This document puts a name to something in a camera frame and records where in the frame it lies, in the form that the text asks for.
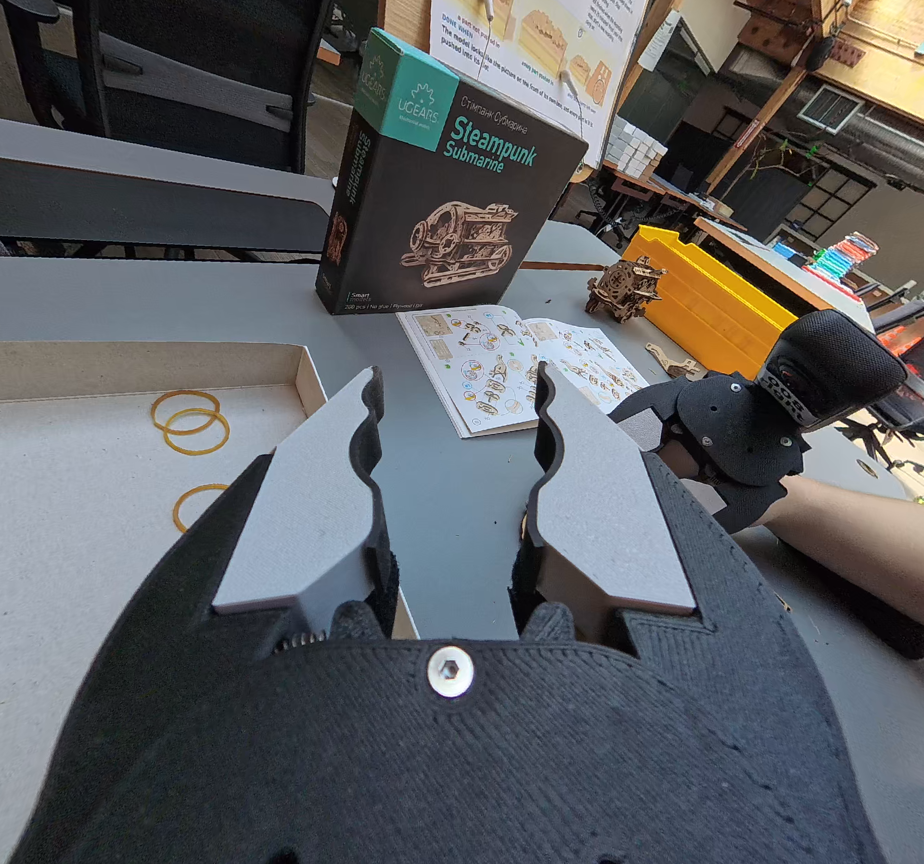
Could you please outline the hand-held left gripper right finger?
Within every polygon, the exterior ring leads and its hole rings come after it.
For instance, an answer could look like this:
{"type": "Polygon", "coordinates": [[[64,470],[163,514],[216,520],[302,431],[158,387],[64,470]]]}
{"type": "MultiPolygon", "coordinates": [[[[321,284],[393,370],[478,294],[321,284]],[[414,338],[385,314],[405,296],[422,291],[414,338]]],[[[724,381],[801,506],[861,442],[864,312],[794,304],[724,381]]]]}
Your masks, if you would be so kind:
{"type": "Polygon", "coordinates": [[[636,441],[553,364],[535,385],[540,476],[522,532],[522,627],[564,604],[586,639],[629,610],[689,618],[697,604],[636,441]]]}

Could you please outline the white paper sheet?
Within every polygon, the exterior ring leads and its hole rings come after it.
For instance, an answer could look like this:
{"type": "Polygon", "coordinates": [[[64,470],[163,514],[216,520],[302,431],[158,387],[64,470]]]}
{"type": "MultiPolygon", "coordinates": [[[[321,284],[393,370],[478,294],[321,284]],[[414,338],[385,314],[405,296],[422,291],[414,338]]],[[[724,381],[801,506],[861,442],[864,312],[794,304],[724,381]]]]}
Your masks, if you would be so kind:
{"type": "Polygon", "coordinates": [[[657,63],[671,41],[681,17],[681,13],[676,9],[672,9],[665,17],[639,57],[639,66],[642,70],[647,72],[653,72],[655,70],[657,63]]]}

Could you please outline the white cardboard tray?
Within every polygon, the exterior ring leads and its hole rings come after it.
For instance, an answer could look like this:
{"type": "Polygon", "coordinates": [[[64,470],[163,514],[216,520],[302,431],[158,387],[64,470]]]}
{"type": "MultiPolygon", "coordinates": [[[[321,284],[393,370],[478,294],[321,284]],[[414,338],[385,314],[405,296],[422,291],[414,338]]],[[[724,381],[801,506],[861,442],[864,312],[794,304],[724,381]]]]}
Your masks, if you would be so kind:
{"type": "Polygon", "coordinates": [[[298,346],[2,344],[2,818],[11,862],[338,855],[381,832],[381,657],[293,608],[218,614],[276,447],[330,397],[298,346]],[[171,449],[158,396],[217,397],[228,442],[171,449]],[[223,493],[188,489],[223,483],[223,493]]]}

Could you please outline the stack of white boxes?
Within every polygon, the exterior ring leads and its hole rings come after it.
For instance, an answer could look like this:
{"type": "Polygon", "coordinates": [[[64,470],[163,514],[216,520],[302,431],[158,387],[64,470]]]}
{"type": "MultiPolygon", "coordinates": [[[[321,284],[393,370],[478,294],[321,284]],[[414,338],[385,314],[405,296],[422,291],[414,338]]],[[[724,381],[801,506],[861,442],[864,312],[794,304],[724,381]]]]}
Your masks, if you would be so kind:
{"type": "Polygon", "coordinates": [[[615,115],[605,147],[603,164],[630,178],[646,180],[667,154],[665,144],[628,120],[615,115]]]}

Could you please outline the black office chair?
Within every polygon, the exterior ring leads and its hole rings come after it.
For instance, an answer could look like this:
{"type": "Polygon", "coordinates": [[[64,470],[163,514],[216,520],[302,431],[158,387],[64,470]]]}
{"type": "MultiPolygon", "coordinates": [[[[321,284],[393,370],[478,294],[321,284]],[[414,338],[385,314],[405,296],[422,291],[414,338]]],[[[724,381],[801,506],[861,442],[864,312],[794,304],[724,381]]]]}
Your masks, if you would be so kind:
{"type": "Polygon", "coordinates": [[[333,0],[2,0],[40,126],[305,173],[333,0]]]}

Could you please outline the yellow plastic bin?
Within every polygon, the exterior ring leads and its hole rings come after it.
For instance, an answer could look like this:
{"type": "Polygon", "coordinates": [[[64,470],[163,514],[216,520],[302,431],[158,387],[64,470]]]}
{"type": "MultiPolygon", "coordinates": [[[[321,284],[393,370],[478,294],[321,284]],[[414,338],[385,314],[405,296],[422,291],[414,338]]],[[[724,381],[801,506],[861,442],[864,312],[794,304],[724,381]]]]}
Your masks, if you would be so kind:
{"type": "Polygon", "coordinates": [[[796,316],[676,232],[642,225],[622,258],[665,269],[646,318],[711,371],[757,376],[796,316]]]}

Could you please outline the grey background table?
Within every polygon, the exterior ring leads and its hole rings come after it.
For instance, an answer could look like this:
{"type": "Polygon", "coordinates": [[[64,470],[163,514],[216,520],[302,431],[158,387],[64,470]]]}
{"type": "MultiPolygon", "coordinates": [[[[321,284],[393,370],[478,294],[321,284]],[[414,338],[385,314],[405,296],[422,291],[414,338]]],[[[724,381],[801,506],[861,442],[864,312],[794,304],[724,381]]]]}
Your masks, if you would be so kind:
{"type": "Polygon", "coordinates": [[[697,244],[704,252],[794,315],[802,316],[815,309],[837,309],[873,331],[866,306],[852,294],[798,267],[737,229],[704,216],[695,219],[695,227],[697,244]]]}

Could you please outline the stack of coloured packets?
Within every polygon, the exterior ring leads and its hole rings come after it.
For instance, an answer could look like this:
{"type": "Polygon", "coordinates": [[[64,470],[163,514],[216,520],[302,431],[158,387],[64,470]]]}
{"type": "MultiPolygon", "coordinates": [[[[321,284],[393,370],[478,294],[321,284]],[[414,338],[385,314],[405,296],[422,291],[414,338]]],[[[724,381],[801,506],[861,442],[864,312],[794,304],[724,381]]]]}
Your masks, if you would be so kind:
{"type": "Polygon", "coordinates": [[[835,244],[820,249],[805,265],[816,277],[846,288],[845,277],[878,253],[878,244],[860,232],[852,232],[835,244]]]}

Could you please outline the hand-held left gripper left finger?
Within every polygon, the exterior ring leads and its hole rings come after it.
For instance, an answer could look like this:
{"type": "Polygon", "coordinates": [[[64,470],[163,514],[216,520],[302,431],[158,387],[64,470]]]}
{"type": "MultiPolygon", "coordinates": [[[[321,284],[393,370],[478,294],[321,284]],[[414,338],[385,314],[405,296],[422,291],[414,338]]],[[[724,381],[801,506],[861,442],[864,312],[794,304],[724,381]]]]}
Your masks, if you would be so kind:
{"type": "Polygon", "coordinates": [[[384,414],[371,366],[276,447],[214,595],[218,614],[293,608],[318,634],[340,604],[362,601],[392,634],[396,566],[372,478],[384,414]]]}

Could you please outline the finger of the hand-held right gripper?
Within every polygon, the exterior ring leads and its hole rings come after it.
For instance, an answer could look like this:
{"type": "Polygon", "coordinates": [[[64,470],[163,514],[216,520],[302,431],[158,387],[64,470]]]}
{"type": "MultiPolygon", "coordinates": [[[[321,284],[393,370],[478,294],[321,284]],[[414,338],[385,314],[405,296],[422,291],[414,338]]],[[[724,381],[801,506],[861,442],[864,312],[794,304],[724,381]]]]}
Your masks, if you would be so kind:
{"type": "Polygon", "coordinates": [[[646,408],[621,419],[619,427],[635,441],[642,452],[657,452],[664,444],[664,423],[653,408],[646,408]]]}

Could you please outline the wall air vent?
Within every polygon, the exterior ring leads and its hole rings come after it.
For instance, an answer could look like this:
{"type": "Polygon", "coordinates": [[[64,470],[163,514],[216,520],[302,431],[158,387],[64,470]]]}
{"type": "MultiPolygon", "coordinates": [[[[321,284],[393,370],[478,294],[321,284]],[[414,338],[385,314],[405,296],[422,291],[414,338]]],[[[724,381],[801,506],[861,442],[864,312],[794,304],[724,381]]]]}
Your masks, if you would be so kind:
{"type": "Polygon", "coordinates": [[[863,99],[825,84],[808,97],[796,117],[807,125],[835,135],[864,106],[863,99]]]}

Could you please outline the wooden background table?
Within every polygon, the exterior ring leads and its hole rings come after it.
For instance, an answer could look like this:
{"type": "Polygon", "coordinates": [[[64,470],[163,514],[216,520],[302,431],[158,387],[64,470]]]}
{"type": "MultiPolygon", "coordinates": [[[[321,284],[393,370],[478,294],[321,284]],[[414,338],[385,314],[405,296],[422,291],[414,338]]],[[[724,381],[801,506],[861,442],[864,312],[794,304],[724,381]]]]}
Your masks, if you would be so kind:
{"type": "Polygon", "coordinates": [[[720,212],[718,203],[708,200],[694,193],[688,193],[678,189],[674,184],[664,180],[656,174],[651,174],[647,178],[636,178],[620,170],[618,165],[613,161],[605,158],[602,160],[602,167],[610,170],[621,184],[615,190],[624,192],[629,196],[635,196],[641,199],[645,196],[661,196],[669,198],[678,206],[689,206],[700,212],[701,215],[707,216],[717,223],[727,225],[731,228],[738,229],[741,232],[747,232],[747,229],[741,223],[733,220],[731,216],[724,215],[720,212]]]}

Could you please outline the instruction booklet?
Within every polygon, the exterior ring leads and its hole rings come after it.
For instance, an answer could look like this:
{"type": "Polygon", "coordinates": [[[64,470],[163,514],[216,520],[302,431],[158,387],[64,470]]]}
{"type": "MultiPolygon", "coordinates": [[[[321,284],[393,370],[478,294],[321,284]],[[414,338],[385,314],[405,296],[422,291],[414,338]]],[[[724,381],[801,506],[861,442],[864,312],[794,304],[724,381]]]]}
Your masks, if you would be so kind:
{"type": "Polygon", "coordinates": [[[501,305],[397,318],[463,439],[534,427],[542,362],[605,414],[649,385],[599,328],[522,319],[501,305]]]}

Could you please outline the wooden model assembly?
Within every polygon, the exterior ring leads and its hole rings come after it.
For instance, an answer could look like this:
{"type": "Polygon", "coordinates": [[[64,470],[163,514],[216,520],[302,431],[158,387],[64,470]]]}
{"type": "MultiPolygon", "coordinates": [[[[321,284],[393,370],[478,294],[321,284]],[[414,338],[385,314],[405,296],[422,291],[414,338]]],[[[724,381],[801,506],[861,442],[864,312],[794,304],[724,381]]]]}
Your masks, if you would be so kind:
{"type": "Polygon", "coordinates": [[[649,304],[661,300],[658,286],[667,274],[666,269],[654,267],[648,256],[636,260],[622,258],[607,267],[598,279],[589,280],[585,311],[593,314],[604,309],[619,324],[644,316],[649,304]]]}

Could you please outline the dark model kit box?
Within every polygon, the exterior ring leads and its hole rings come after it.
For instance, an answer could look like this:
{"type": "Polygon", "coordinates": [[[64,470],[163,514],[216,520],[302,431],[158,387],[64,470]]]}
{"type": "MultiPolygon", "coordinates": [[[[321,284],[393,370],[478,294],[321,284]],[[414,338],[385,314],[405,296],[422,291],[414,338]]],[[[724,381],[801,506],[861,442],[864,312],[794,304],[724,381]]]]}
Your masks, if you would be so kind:
{"type": "Polygon", "coordinates": [[[587,149],[373,28],[317,273],[323,305],[358,315],[499,304],[587,149]]]}

